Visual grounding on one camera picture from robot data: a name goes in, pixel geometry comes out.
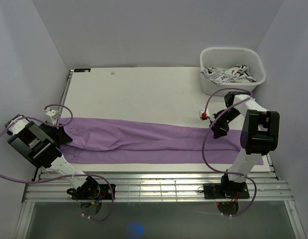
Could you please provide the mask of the purple trousers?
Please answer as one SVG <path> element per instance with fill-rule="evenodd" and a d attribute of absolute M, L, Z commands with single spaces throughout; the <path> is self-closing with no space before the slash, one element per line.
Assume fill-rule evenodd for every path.
<path fill-rule="evenodd" d="M 232 164 L 241 149 L 239 130 L 214 139 L 205 128 L 118 119 L 74 118 L 64 127 L 68 162 L 86 164 Z"/>

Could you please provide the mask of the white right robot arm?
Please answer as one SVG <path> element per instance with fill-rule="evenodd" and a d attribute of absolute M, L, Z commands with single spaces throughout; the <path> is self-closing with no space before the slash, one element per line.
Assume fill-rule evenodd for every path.
<path fill-rule="evenodd" d="M 244 117 L 240 134 L 241 149 L 237 158 L 221 177 L 220 183 L 203 186 L 205 199 L 248 199 L 246 176 L 256 163 L 274 151 L 278 145 L 280 115 L 255 102 L 247 92 L 230 91 L 224 97 L 226 109 L 214 114 L 214 139 L 226 136 L 229 123 L 237 116 Z"/>

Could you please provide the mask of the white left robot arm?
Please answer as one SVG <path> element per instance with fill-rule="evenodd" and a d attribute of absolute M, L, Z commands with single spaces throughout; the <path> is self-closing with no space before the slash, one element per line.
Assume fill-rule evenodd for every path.
<path fill-rule="evenodd" d="M 94 200 L 101 195 L 99 184 L 91 176 L 72 166 L 61 153 L 61 146 L 72 142 L 62 127 L 37 125 L 15 116 L 5 124 L 8 143 L 36 168 L 45 168 L 61 176 L 69 175 L 67 180 L 72 188 L 67 190 L 74 200 Z"/>

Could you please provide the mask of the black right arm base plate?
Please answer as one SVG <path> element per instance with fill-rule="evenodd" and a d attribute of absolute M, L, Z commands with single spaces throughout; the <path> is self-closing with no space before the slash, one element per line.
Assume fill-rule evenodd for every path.
<path fill-rule="evenodd" d="M 250 194 L 246 183 L 225 186 L 221 183 L 206 183 L 198 188 L 198 193 L 204 194 L 204 199 L 249 199 Z"/>

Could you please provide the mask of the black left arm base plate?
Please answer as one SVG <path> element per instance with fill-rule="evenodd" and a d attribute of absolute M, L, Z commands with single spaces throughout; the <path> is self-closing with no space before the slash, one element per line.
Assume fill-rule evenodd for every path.
<path fill-rule="evenodd" d="M 115 184 L 111 184 L 112 189 L 108 184 L 95 184 L 90 187 L 82 186 L 77 189 L 70 188 L 67 194 L 73 200 L 111 200 L 112 196 L 115 197 Z"/>

